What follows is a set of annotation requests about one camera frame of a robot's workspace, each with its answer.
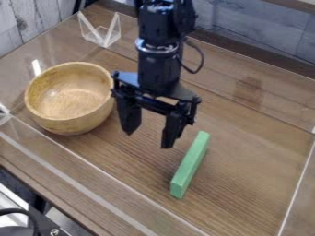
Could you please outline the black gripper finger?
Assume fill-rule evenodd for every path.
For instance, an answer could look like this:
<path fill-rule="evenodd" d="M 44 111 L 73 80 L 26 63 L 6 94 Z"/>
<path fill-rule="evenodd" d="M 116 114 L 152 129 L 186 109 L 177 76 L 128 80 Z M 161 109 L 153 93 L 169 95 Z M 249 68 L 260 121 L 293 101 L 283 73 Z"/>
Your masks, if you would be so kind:
<path fill-rule="evenodd" d="M 165 127 L 162 130 L 161 148 L 172 148 L 174 141 L 181 137 L 181 132 L 186 126 L 185 117 L 177 113 L 172 112 L 165 117 Z"/>
<path fill-rule="evenodd" d="M 129 136 L 141 125 L 141 108 L 133 98 L 117 98 L 117 116 L 121 129 Z"/>

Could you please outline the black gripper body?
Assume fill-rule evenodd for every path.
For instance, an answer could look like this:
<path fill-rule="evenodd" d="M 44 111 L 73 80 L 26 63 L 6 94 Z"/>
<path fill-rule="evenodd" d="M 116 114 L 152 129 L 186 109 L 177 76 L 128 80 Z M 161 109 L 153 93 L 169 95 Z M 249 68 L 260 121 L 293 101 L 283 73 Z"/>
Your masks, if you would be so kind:
<path fill-rule="evenodd" d="M 181 69 L 194 73 L 181 62 L 182 48 L 149 51 L 138 49 L 137 71 L 114 71 L 112 96 L 133 98 L 141 110 L 164 116 L 180 113 L 186 124 L 196 120 L 200 97 L 180 83 Z"/>

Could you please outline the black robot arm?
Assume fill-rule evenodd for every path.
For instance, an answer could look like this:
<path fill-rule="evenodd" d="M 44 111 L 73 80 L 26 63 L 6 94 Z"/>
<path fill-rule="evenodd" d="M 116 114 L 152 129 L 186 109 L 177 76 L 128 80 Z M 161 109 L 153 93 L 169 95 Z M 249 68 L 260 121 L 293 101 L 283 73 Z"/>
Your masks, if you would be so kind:
<path fill-rule="evenodd" d="M 165 117 L 161 147 L 172 148 L 188 124 L 196 121 L 200 97 L 180 83 L 181 71 L 197 71 L 181 61 L 186 35 L 196 29 L 192 0 L 134 0 L 138 36 L 137 70 L 112 74 L 112 96 L 122 131 L 141 125 L 141 111 Z"/>

